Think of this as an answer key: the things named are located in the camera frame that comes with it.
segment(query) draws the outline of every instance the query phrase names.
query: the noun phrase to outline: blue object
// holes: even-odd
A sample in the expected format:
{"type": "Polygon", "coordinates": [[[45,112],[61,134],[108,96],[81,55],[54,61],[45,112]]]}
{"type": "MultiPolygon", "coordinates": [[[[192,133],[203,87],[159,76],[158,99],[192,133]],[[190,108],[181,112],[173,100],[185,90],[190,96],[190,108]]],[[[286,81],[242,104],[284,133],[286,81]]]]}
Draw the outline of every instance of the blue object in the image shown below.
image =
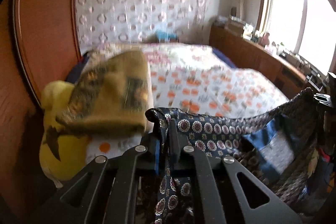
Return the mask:
{"type": "Polygon", "coordinates": [[[258,151],[259,167],[271,183],[280,178],[304,145],[295,132],[293,120],[280,114],[257,132],[242,135],[258,151]]]}
{"type": "Polygon", "coordinates": [[[175,33],[167,33],[163,31],[156,31],[155,35],[158,40],[170,40],[177,39],[177,35],[175,33]]]}
{"type": "Polygon", "coordinates": [[[84,69],[86,63],[89,61],[89,54],[86,52],[83,57],[80,59],[77,65],[75,65],[72,70],[69,72],[65,82],[75,84],[79,77],[81,76],[82,70],[84,69]]]}
{"type": "Polygon", "coordinates": [[[159,174],[160,141],[156,141],[155,147],[155,173],[159,174]]]}
{"type": "Polygon", "coordinates": [[[222,53],[219,49],[212,47],[212,52],[216,55],[220,60],[222,60],[226,65],[228,65],[232,69],[236,69],[237,66],[228,58],[224,53],[222,53]]]}

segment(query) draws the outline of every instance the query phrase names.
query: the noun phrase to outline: wooden cabinet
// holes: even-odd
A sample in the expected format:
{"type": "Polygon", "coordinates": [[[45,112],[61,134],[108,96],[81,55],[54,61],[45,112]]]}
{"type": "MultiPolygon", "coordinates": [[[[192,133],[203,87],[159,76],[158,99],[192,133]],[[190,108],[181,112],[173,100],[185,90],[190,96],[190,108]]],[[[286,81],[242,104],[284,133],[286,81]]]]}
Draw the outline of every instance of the wooden cabinet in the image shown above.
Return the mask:
{"type": "Polygon", "coordinates": [[[212,27],[209,45],[219,49],[238,68],[259,71],[289,99],[306,87],[306,77],[286,60],[271,56],[263,47],[223,28],[212,27]]]}

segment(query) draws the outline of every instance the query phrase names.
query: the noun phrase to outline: yellow stuffed toy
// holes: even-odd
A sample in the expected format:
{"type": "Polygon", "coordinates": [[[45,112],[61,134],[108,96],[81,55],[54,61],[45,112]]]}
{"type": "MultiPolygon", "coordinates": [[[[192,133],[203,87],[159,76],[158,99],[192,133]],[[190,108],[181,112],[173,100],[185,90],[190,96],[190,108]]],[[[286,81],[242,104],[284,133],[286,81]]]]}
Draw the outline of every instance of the yellow stuffed toy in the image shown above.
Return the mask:
{"type": "Polygon", "coordinates": [[[42,92],[41,107],[44,109],[44,134],[40,147],[40,164],[44,174],[51,179],[57,188],[62,187],[62,181],[73,178],[85,165],[88,136],[81,138],[73,135],[58,137],[58,151],[60,160],[56,159],[46,143],[47,130],[60,132],[63,125],[56,122],[56,114],[64,110],[69,103],[74,85],[63,82],[51,82],[42,92]]]}

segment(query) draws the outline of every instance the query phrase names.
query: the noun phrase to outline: yellow blanket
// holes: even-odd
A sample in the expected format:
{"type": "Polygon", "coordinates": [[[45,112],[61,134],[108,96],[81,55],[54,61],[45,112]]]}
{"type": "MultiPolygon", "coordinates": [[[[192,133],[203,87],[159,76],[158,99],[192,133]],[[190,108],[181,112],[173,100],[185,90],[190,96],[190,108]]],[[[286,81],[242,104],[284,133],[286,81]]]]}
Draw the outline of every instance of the yellow blanket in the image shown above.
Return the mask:
{"type": "Polygon", "coordinates": [[[144,132],[148,101],[147,60],[129,51],[85,72],[56,121],[77,136],[128,137],[144,132]]]}

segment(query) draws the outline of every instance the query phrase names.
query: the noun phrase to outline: dark blue blanket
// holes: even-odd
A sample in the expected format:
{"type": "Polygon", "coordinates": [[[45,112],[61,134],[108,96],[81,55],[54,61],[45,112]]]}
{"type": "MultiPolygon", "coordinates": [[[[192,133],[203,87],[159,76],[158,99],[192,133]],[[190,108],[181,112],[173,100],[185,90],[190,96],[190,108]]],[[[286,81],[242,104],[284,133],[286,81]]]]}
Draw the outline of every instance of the dark blue blanket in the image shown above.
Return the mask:
{"type": "Polygon", "coordinates": [[[235,69],[237,68],[236,65],[220,50],[212,47],[212,52],[214,55],[216,55],[220,60],[222,60],[226,65],[228,65],[230,68],[235,69]]]}

